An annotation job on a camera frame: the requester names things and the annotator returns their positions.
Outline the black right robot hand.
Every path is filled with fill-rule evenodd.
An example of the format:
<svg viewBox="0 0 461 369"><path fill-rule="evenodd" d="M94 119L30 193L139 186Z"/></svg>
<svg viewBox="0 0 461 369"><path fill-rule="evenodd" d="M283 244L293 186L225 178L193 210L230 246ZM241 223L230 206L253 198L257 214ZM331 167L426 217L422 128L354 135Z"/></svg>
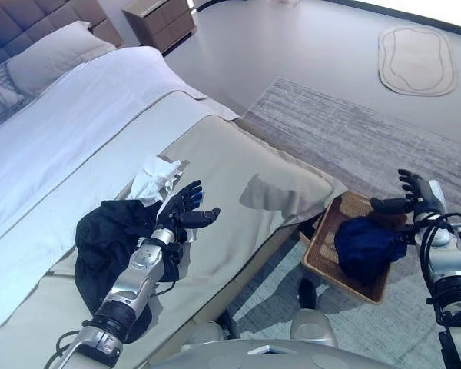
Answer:
<svg viewBox="0 0 461 369"><path fill-rule="evenodd" d="M374 211L381 214L408 214L415 216L423 213L445 213L445 205L440 200L430 183L418 174L406 169L399 169L399 180L403 182L402 189L406 192L404 198L387 198L384 200L371 198L370 205Z"/></svg>

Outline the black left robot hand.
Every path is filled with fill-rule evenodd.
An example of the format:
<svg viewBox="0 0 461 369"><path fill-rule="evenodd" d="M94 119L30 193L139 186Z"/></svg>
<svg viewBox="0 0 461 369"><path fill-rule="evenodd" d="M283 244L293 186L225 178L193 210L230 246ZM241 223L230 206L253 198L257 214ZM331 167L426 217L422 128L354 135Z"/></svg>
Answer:
<svg viewBox="0 0 461 369"><path fill-rule="evenodd" d="M172 195L157 216L156 228L171 231L174 235L186 229L201 229L213 224L221 213L219 208L198 211L203 199L200 180L191 182Z"/></svg>

